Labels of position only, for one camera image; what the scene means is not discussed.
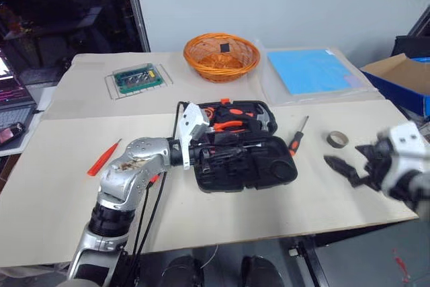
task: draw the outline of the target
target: black tool case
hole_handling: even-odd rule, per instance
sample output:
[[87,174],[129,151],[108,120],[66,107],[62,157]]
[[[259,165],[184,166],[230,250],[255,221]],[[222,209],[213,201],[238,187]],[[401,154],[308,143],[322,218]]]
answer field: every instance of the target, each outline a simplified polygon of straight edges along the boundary
[[[230,103],[224,99],[199,106],[208,115],[211,127],[234,120],[243,121],[242,126],[209,132],[198,142],[191,143],[190,158],[201,190],[237,192],[244,187],[269,188],[290,183],[297,177],[287,145],[281,138],[273,136],[277,130],[275,116],[264,102]],[[264,110],[269,118],[266,129],[257,118],[264,115]]]

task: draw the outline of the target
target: screwdriver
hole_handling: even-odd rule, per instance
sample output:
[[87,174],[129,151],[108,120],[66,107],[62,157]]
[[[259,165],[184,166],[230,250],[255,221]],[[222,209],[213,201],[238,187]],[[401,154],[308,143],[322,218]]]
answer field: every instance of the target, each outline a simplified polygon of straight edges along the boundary
[[309,119],[309,116],[306,116],[303,122],[303,126],[300,128],[299,131],[296,132],[294,135],[293,140],[291,140],[290,145],[288,146],[288,149],[290,150],[291,157],[293,157],[298,150],[298,147],[300,146],[300,141],[303,138],[303,128],[305,127],[307,121]]
[[95,162],[93,167],[90,168],[89,171],[87,172],[88,175],[90,175],[90,176],[96,176],[97,175],[99,170],[103,167],[103,165],[106,164],[106,162],[109,160],[109,158],[114,153],[114,151],[115,151],[116,147],[118,146],[118,144],[120,143],[121,139],[119,141],[117,141],[107,151],[105,151],[102,156],[100,156],[100,158]]

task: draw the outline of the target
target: green circuit board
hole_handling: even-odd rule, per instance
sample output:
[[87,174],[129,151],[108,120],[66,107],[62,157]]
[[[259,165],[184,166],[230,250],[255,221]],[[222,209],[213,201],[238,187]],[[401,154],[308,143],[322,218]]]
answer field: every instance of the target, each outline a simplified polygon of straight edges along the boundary
[[115,83],[121,93],[127,94],[164,83],[154,64],[114,74]]

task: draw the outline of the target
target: tape roll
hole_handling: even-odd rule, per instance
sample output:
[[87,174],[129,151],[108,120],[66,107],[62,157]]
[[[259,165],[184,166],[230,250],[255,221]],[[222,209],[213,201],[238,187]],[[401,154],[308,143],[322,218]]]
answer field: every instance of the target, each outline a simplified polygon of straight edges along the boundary
[[346,134],[335,130],[329,133],[327,142],[334,148],[343,148],[348,145],[349,139]]

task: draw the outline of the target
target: black cable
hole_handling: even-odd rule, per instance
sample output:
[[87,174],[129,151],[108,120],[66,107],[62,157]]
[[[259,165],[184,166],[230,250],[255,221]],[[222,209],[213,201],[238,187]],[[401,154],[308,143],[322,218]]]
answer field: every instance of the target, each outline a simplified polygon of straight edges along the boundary
[[[183,106],[183,109],[186,109],[186,107],[188,106],[188,103],[183,102],[183,101],[179,101],[176,105],[175,124],[173,126],[173,134],[172,134],[173,138],[175,138],[175,135],[176,135],[177,120],[179,118],[179,109],[181,106]],[[166,181],[166,176],[167,176],[167,172],[164,172],[163,179],[161,180],[159,194],[158,194],[157,199],[155,201],[153,211],[150,215],[149,222],[148,222],[148,225],[146,226],[146,230],[145,230],[145,233],[143,235],[142,241],[140,242],[139,249],[136,253],[134,253],[134,251],[133,251],[133,258],[132,258],[132,262],[130,264],[130,270],[128,271],[128,274],[127,274],[126,279],[124,281],[123,287],[125,287],[127,285],[128,280],[130,279],[132,273],[134,272],[135,267],[137,266],[137,264],[139,262],[139,255],[142,252],[144,243],[146,241],[146,238],[148,237],[149,230],[151,229],[150,227],[151,227],[153,220],[154,220],[154,217],[155,217],[155,212],[157,211],[157,207],[158,207],[160,199],[161,199],[161,194],[163,193],[163,188],[164,188],[164,184]]]
[[134,240],[134,246],[133,246],[133,256],[136,255],[136,249],[137,249],[137,244],[139,242],[139,236],[140,236],[140,230],[142,228],[142,222],[143,222],[143,214],[145,213],[145,209],[146,209],[146,203],[148,202],[148,195],[149,195],[149,189],[145,189],[145,202],[143,203],[143,208],[142,208],[142,212],[140,213],[140,220],[139,220],[139,225],[137,228],[137,233],[136,233],[136,240]]

